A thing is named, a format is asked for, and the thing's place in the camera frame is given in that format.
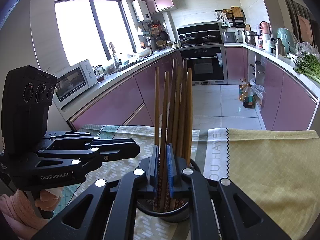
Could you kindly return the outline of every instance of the human hand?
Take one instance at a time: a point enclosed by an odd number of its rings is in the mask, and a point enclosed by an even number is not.
[[[38,208],[41,208],[43,211],[53,211],[58,203],[60,202],[61,197],[50,193],[49,191],[43,189],[40,191],[40,197],[36,199],[35,205]]]

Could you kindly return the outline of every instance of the yellow cloth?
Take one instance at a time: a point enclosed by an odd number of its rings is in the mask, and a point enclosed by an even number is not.
[[[315,131],[229,129],[230,179],[292,240],[320,213],[319,148]]]

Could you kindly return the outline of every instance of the pink sleeve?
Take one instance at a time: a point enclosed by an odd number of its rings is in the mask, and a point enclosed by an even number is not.
[[[13,231],[26,240],[48,223],[48,220],[36,216],[29,200],[20,190],[10,197],[0,196],[0,211]]]

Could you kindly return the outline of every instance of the window frame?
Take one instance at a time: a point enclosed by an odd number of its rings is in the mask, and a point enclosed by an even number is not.
[[[56,0],[54,3],[66,2],[66,1],[71,1],[71,0]],[[118,6],[119,6],[119,9],[120,9],[120,12],[121,12],[121,16],[122,16],[122,20],[123,20],[124,26],[125,26],[125,28],[127,30],[127,34],[128,34],[129,40],[130,40],[130,44],[131,44],[133,53],[137,53],[136,45],[134,43],[134,39],[133,39],[133,35],[132,35],[131,29],[130,29],[130,26],[129,26],[129,22],[128,22],[127,16],[125,15],[124,8],[123,8],[123,5],[122,5],[122,1],[123,0],[106,0],[106,1],[114,1],[114,2],[118,3]],[[100,37],[100,40],[101,40],[101,44],[102,44],[103,50],[104,50],[104,52],[106,54],[107,60],[111,60],[112,57],[110,55],[110,52],[109,52],[109,49],[108,49],[108,45],[107,45],[106,40],[104,38],[104,33],[102,31],[102,28],[101,28],[101,25],[100,25],[100,22],[99,22],[98,14],[97,14],[97,11],[96,11],[96,8],[95,8],[95,5],[94,5],[94,0],[89,0],[89,3],[90,3],[90,7],[91,7],[92,14],[93,14],[94,22],[95,22],[97,30],[98,30],[98,34],[99,34],[99,37]]]

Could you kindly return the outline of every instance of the white tiled floor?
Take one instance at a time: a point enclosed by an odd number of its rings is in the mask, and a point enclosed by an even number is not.
[[[257,113],[244,108],[238,85],[193,86],[193,129],[261,130]]]

